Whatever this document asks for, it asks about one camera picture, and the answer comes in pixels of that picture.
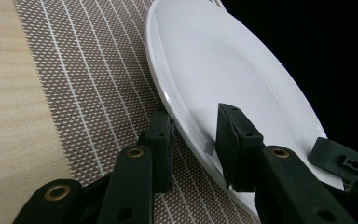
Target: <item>plate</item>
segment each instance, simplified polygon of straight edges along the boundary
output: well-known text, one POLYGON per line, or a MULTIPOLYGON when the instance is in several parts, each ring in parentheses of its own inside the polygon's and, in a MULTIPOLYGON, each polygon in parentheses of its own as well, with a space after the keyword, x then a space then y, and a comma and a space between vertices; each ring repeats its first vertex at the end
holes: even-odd
POLYGON ((342 180, 307 160, 324 129, 306 97, 269 49, 206 0, 156 0, 145 21, 145 50, 158 94, 176 128, 216 183, 258 219, 253 193, 226 189, 214 151, 219 103, 234 105, 264 135, 292 149, 319 180, 342 180))

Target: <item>striped placemat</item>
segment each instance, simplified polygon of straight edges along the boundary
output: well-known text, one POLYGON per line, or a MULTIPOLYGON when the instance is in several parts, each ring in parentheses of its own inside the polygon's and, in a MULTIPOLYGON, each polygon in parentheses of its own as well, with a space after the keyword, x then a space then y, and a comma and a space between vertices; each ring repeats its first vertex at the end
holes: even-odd
MULTIPOLYGON (((136 143, 161 104, 144 47, 152 2, 15 0, 62 149, 83 186, 112 171, 119 150, 136 143)), ((176 135, 173 188, 157 195, 155 222, 256 222, 176 135)))

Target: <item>black background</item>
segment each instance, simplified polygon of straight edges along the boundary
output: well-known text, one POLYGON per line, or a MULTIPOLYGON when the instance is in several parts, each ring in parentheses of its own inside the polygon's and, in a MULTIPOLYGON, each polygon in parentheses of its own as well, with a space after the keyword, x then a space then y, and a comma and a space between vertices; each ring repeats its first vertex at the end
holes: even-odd
POLYGON ((327 137, 358 151, 358 0, 222 3, 286 68, 327 137))

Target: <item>round white dish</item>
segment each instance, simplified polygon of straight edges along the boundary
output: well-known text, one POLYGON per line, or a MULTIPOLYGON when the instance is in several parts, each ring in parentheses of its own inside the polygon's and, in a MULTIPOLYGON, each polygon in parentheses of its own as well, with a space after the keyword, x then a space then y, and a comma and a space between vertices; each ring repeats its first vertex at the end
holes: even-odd
POLYGON ((206 0, 156 0, 145 49, 158 94, 179 133, 216 183, 258 219, 253 193, 226 189, 214 151, 219 103, 234 105, 264 135, 292 149, 324 183, 342 180, 307 160, 324 129, 306 97, 269 49, 224 9, 206 0))

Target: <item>light wood surface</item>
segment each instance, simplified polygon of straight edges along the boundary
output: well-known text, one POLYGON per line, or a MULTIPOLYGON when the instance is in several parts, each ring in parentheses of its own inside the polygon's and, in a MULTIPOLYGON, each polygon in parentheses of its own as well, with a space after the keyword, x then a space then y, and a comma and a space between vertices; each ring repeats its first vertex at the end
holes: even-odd
POLYGON ((0 223, 29 197, 71 178, 15 4, 0 0, 0 223))

